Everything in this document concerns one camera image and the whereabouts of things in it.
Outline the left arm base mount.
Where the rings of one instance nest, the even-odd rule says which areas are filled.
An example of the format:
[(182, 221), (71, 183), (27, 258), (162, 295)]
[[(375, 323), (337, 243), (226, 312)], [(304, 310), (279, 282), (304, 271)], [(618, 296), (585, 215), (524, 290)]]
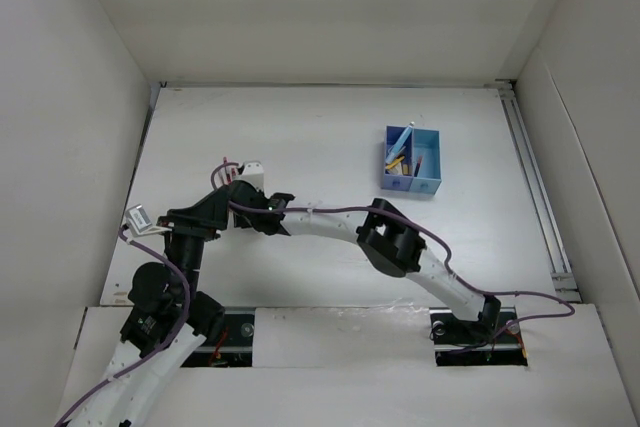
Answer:
[(206, 341), (181, 365), (182, 368), (249, 368), (253, 363), (255, 308), (232, 308), (224, 328), (214, 341)]

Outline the light blue correction tape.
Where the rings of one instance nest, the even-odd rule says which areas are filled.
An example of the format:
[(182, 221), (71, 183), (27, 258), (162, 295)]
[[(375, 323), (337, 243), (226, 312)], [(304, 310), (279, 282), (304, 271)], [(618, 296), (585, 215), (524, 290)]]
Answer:
[(408, 139), (408, 137), (412, 134), (413, 132), (413, 128), (414, 128), (414, 123), (410, 122), (401, 132), (401, 134), (399, 135), (399, 137), (397, 138), (396, 142), (393, 144), (393, 146), (389, 149), (399, 149), (401, 151), (401, 149), (403, 148), (406, 140)]

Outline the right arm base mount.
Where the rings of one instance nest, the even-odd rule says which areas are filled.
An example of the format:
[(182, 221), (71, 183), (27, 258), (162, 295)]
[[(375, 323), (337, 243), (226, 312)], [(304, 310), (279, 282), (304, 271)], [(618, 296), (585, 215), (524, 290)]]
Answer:
[(502, 331), (505, 325), (515, 319), (514, 308), (502, 309), (496, 327), (485, 333), (479, 327), (458, 320), (449, 309), (432, 309), (429, 339), (434, 345), (436, 365), (526, 367), (528, 356), (519, 326)]

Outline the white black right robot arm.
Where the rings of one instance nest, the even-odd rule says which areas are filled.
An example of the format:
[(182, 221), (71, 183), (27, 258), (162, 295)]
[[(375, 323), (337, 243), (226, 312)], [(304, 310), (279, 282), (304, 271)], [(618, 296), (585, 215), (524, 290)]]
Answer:
[(499, 326), (500, 301), (457, 276), (429, 251), (419, 226), (390, 202), (376, 198), (365, 207), (292, 206), (291, 194), (267, 198), (247, 181), (229, 186), (229, 207), (265, 235), (317, 236), (361, 248), (371, 265), (393, 278), (407, 278), (443, 302), (465, 334), (484, 342)]

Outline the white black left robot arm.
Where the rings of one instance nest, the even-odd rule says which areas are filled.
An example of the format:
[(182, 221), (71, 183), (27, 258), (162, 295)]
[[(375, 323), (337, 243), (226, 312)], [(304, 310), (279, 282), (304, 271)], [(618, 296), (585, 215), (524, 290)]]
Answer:
[(119, 238), (151, 256), (133, 276), (132, 309), (102, 379), (58, 420), (60, 426), (141, 426), (170, 377), (202, 344), (216, 341), (224, 307), (198, 291), (207, 242), (228, 225), (229, 189), (170, 209), (151, 223), (129, 209)]

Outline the yellow black utility knife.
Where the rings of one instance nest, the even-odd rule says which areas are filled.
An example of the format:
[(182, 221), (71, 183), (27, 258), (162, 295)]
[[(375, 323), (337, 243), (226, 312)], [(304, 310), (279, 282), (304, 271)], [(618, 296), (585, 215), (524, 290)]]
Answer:
[(390, 162), (389, 164), (387, 164), (385, 166), (386, 170), (393, 170), (395, 169), (397, 166), (402, 166), (402, 162), (405, 159), (404, 156), (398, 156), (397, 158), (395, 158), (392, 162)]

